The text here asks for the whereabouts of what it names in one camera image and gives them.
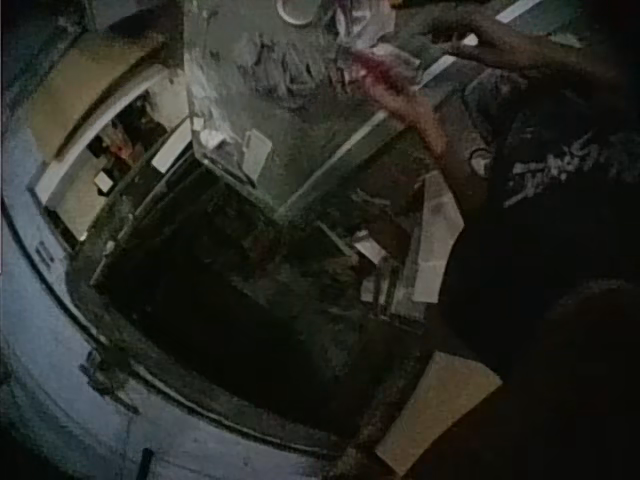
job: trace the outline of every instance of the clutter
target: clutter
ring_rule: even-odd
[[[244,138],[242,150],[244,151],[242,170],[255,183],[264,165],[271,158],[273,144],[262,133],[250,130]]]
[[[211,129],[202,130],[200,132],[200,142],[209,151],[215,150],[225,139],[224,134]]]
[[[366,50],[395,29],[396,13],[389,2],[339,0],[337,3],[336,26],[341,45]]]
[[[264,34],[246,35],[235,52],[236,65],[251,90],[298,108],[327,78],[319,52]]]

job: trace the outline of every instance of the finger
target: finger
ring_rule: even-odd
[[[442,39],[450,41],[454,33],[463,37],[473,33],[481,41],[494,42],[501,27],[504,27],[502,23],[477,7],[463,7],[433,18],[426,32],[431,34],[434,43]]]
[[[444,51],[447,55],[482,63],[489,67],[502,68],[508,66],[504,53],[492,47],[474,47],[464,43],[452,43],[445,46]]]

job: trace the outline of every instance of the debris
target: debris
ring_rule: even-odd
[[[394,31],[396,12],[380,0],[342,0],[336,12],[336,26],[342,45],[368,49],[383,35]]]
[[[424,179],[422,236],[413,300],[437,303],[449,254],[464,222],[439,172]]]
[[[206,129],[200,132],[200,142],[209,151],[214,150],[225,139],[225,136],[217,130]]]
[[[242,150],[244,151],[242,170],[255,183],[258,181],[265,164],[271,158],[273,144],[262,133],[250,130],[245,136]]]
[[[328,79],[318,52],[264,34],[246,35],[236,48],[235,62],[251,90],[286,108],[303,106]]]

